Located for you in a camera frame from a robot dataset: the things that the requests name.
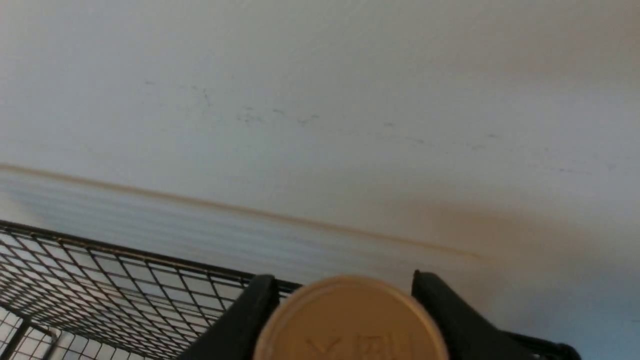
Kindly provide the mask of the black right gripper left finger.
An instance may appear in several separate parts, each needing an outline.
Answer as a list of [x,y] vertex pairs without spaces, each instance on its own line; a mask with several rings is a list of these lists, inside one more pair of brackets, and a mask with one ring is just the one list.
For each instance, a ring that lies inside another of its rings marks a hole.
[[280,303],[272,275],[255,276],[235,303],[179,360],[251,360],[258,337]]

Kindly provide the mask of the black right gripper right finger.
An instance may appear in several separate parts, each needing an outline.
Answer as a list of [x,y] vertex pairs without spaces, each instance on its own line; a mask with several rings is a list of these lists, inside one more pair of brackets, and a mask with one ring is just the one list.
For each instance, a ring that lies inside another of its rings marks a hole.
[[500,330],[437,274],[414,271],[411,295],[436,322],[451,360],[580,360],[573,346]]

